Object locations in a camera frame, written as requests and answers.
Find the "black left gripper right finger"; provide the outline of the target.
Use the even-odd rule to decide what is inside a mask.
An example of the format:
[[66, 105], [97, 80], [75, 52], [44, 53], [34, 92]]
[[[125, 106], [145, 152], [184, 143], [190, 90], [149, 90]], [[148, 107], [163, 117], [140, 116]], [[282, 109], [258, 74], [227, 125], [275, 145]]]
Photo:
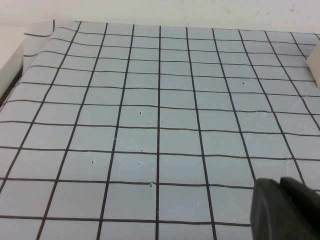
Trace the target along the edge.
[[292, 177], [282, 177], [279, 185], [292, 202], [296, 215], [308, 232], [320, 239], [320, 195]]

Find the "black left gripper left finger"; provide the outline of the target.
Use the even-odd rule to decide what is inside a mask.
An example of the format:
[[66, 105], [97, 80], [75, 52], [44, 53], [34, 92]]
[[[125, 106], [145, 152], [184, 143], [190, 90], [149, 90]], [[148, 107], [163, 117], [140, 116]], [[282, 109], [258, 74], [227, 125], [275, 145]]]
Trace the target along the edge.
[[293, 240], [293, 210], [280, 184], [259, 178], [253, 189], [250, 225], [254, 240]]

